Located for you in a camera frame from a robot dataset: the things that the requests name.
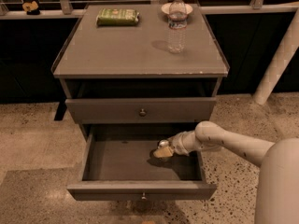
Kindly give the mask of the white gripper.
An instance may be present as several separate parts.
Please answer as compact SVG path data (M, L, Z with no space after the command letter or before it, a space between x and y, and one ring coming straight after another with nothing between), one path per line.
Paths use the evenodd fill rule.
M197 150L197 140L194 132L177 133L170 137L168 141L170 142L170 147L161 147L156 149L153 152L153 156L155 158L170 158L174 155L174 152L179 155L188 156L191 152Z

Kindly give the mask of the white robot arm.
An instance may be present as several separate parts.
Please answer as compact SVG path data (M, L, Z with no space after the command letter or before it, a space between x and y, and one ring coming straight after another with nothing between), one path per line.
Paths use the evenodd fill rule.
M153 156L171 158L189 155L211 146L224 147L260 168L255 201L254 224L299 223L299 139L276 143L231 133L219 125L202 121L189 132L159 142Z

